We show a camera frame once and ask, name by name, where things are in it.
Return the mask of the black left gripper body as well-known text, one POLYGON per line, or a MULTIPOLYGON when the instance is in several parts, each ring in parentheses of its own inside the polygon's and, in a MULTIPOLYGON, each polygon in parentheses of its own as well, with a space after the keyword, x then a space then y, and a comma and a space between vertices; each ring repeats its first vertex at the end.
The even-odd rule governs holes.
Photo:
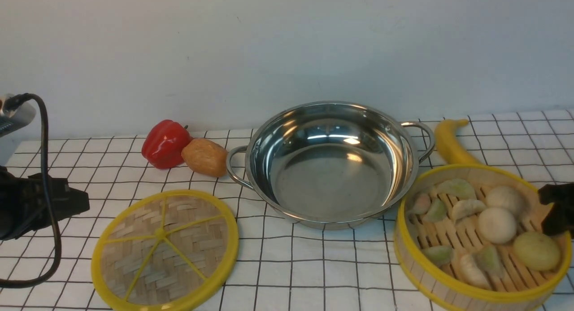
MULTIPOLYGON (((90 210, 88 193, 71 188, 66 178, 48 178, 55 218, 61 221, 90 210)), ((18 239, 51 227, 41 173, 16 177, 0 168, 0 239, 18 239)))

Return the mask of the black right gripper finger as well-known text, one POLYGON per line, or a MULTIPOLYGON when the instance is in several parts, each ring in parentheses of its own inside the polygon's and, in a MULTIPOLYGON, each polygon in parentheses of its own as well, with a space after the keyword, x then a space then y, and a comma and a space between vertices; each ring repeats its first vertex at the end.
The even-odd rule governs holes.
POLYGON ((569 232, 574 237, 574 184, 546 184, 538 190, 538 197, 542 205, 552 206, 541 223, 543 233, 569 232))

